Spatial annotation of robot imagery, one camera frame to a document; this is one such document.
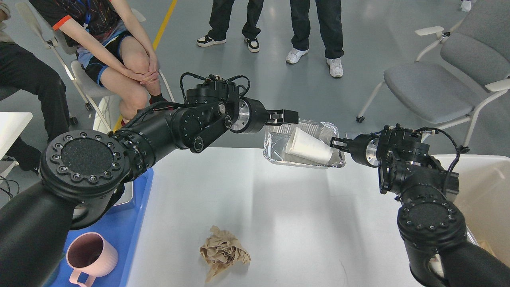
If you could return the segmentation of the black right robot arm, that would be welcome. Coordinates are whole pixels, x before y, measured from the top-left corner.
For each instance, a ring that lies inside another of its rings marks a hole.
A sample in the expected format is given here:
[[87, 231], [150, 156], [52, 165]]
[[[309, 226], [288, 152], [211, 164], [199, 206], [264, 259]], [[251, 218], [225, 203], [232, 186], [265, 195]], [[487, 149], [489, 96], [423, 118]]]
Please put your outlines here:
[[510, 271], [489, 252], [467, 240], [464, 215], [448, 199], [459, 193], [453, 171], [429, 154], [422, 127], [397, 124], [355, 139], [331, 138], [330, 146], [379, 171], [381, 194], [396, 194], [401, 203], [397, 225], [405, 243], [410, 272], [427, 287], [508, 287]]

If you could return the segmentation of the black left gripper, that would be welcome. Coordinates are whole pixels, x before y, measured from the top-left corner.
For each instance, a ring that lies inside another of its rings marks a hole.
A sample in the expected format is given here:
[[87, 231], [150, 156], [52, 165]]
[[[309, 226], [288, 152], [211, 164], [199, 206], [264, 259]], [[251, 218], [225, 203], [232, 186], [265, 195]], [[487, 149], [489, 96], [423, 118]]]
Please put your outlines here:
[[254, 99], [242, 97], [234, 102], [234, 119], [231, 126], [233, 133], [255, 134], [264, 125], [280, 126], [299, 124], [299, 113], [293, 110], [268, 110]]

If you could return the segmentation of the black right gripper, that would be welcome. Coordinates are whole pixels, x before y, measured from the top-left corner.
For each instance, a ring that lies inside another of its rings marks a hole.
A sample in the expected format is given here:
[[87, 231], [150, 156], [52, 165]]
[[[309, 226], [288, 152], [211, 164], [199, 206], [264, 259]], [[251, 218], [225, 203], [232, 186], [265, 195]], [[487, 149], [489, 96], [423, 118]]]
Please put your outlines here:
[[374, 168], [379, 167], [379, 160], [377, 159], [378, 143], [379, 137], [372, 134], [360, 134], [353, 140], [348, 138], [330, 139], [330, 147], [344, 153], [350, 153], [355, 162]]

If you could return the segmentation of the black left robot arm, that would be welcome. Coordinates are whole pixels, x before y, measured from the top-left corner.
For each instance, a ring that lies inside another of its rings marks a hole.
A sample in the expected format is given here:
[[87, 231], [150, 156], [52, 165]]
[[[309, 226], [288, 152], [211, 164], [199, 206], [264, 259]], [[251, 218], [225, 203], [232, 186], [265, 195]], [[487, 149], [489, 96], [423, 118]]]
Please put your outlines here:
[[133, 181], [175, 149], [198, 154], [224, 133], [298, 124], [297, 111], [269, 110], [249, 88], [220, 76], [198, 76], [183, 104], [159, 102], [108, 134], [78, 130], [54, 139], [40, 159], [41, 180], [1, 208], [1, 285], [40, 287], [59, 264], [70, 230], [96, 223]]

